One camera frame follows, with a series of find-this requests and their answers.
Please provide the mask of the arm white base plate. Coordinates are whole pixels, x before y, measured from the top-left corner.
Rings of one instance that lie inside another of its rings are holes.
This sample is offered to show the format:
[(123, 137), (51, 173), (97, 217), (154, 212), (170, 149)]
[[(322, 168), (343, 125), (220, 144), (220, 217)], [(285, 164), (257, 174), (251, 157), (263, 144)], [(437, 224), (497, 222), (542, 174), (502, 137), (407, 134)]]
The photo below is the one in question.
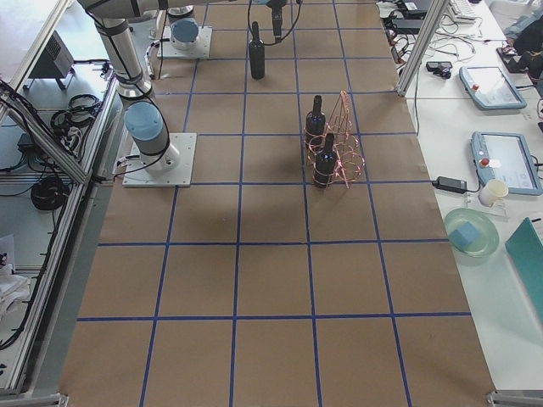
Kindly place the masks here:
[(165, 155), (154, 162), (148, 156), (141, 157), (136, 143), (132, 143), (131, 155), (122, 170), (124, 187), (189, 187), (192, 181), (193, 162), (197, 145), (196, 133), (171, 133), (170, 146)]
[(199, 34), (194, 42), (180, 42), (176, 38), (171, 41), (171, 29), (166, 26), (163, 42), (158, 49), (161, 59), (208, 59), (210, 57), (210, 43), (212, 27), (199, 27)]

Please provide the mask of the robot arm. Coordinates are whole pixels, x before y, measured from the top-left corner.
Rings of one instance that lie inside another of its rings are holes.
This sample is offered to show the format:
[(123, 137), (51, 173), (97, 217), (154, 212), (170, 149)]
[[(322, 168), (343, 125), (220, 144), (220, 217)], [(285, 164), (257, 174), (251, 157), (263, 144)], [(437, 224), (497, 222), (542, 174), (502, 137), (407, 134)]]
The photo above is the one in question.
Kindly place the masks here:
[(124, 123), (139, 150), (141, 170), (165, 173), (175, 167), (179, 152), (160, 108), (154, 101), (150, 75), (143, 73), (130, 33), (129, 20), (147, 12), (164, 11), (166, 20), (185, 24), (193, 17), (193, 7), (202, 1), (80, 1), (94, 21), (118, 81), (117, 92), (125, 106)]
[[(274, 42), (265, 43), (260, 39), (259, 26), (256, 21), (250, 21), (251, 9), (253, 5), (265, 5), (271, 10), (271, 25), (274, 35)], [(296, 25), (296, 21), (291, 25), (287, 33), (283, 34), (283, 8), (287, 5), (286, 1), (249, 1), (247, 9), (247, 22), (249, 32), (252, 36), (249, 42), (249, 49), (260, 49), (265, 47), (272, 47), (281, 43), (286, 37), (289, 36), (291, 31)], [(199, 33), (199, 27), (195, 19), (183, 18), (171, 22), (171, 42), (177, 42), (179, 44), (194, 42)]]

